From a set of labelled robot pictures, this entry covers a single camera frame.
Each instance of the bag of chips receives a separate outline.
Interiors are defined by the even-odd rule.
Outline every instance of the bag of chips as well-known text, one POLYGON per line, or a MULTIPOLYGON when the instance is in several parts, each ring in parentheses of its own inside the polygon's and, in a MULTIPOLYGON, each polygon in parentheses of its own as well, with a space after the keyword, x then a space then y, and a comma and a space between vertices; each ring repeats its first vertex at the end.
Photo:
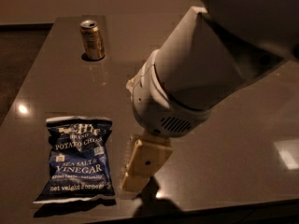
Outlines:
POLYGON ((105 147, 111 125, 102 117, 47 119, 50 181, 34 203, 115 198, 105 147))

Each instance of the can top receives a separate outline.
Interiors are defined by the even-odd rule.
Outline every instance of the can top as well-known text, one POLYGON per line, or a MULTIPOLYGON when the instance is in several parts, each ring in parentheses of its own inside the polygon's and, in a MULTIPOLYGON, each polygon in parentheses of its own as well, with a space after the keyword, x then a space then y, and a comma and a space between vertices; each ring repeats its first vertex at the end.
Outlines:
POLYGON ((82 28, 93 28, 97 26, 97 21, 94 20, 85 20, 81 23, 82 28))

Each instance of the floor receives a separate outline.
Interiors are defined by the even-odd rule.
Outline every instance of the floor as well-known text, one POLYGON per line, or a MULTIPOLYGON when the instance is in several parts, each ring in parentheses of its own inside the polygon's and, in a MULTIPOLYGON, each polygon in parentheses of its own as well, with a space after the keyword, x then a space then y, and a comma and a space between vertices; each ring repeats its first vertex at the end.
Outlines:
MULTIPOLYGON (((0 26, 0 127, 35 61, 50 27, 50 24, 34 28, 0 26)), ((299 223, 299 217, 242 223, 295 224, 299 223)))

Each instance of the aluminum can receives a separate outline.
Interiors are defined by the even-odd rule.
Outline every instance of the aluminum can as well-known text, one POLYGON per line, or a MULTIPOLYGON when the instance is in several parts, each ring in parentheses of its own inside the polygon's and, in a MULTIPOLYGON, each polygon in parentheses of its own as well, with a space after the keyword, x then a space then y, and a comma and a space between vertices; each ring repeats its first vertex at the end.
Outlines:
POLYGON ((97 21, 86 20, 80 25, 86 55, 91 60, 101 60, 105 57, 103 37, 97 21))

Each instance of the wall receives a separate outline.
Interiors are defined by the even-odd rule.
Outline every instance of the wall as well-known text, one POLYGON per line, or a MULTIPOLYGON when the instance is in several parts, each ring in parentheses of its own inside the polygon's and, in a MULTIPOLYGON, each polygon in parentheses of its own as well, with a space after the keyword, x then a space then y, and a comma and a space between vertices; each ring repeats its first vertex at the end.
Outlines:
POLYGON ((57 17, 182 13, 199 0, 0 0, 0 25, 52 23, 57 17))

